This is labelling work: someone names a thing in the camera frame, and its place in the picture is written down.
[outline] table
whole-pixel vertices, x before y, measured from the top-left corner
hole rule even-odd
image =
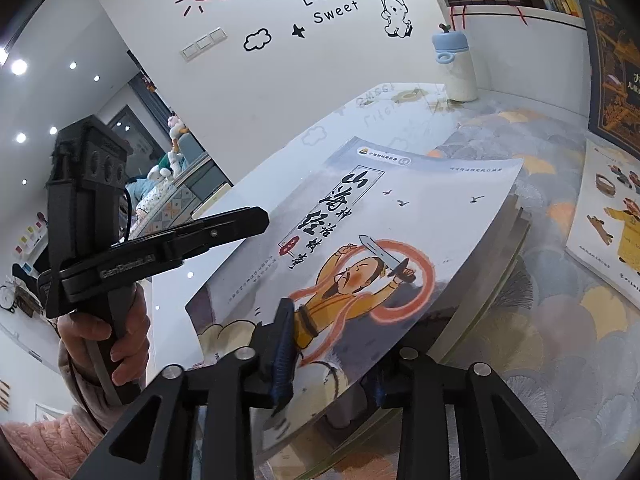
[[[581,478],[615,478],[640,442],[640,312],[564,252],[580,186],[584,140],[607,143],[585,130],[585,117],[516,96],[481,92],[476,102],[447,107],[438,85],[393,84],[386,92],[384,87],[293,139],[211,213],[245,205],[271,211],[353,135],[435,156],[523,157],[525,167],[516,185],[523,207],[532,215],[532,229],[516,271],[452,364],[488,362]],[[415,113],[403,111],[411,107]],[[374,110],[380,120],[373,120]],[[182,306],[234,248],[209,251],[154,279],[160,307],[153,322],[159,367],[201,360]],[[397,430],[396,421],[325,478],[392,480]],[[455,478],[455,466],[452,470]]]

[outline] sword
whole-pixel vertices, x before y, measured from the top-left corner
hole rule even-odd
[[[401,280],[407,283],[413,283],[415,281],[415,275],[405,275],[404,270],[409,264],[409,258],[405,258],[402,262],[387,253],[382,247],[380,247],[370,236],[360,235],[360,242],[375,256],[380,258],[382,262],[391,269],[390,276],[397,276]]]

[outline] light switch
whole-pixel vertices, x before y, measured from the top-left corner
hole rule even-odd
[[[200,38],[198,41],[196,41],[196,45],[201,49],[205,49],[212,44],[213,40],[209,36],[205,36],[204,38]]]
[[[222,41],[226,40],[226,34],[225,31],[222,30],[221,28],[217,28],[216,30],[214,30],[212,33],[209,34],[209,37],[213,40],[213,44],[219,44]]]
[[[184,59],[190,60],[192,57],[196,56],[199,51],[200,49],[195,44],[192,44],[182,51],[182,55],[184,56]]]

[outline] white bottle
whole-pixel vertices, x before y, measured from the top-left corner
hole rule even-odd
[[[431,41],[447,96],[452,101],[474,101],[478,98],[478,85],[466,36],[460,31],[449,32],[445,25],[440,27],[445,32],[434,34]]]

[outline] cloud decal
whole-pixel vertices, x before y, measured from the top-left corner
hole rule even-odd
[[[324,126],[312,126],[302,135],[302,144],[315,146],[321,140],[326,139]]]
[[[271,42],[271,34],[266,28],[261,28],[253,34],[249,34],[244,40],[244,49],[247,52],[252,50],[261,50],[264,46]]]

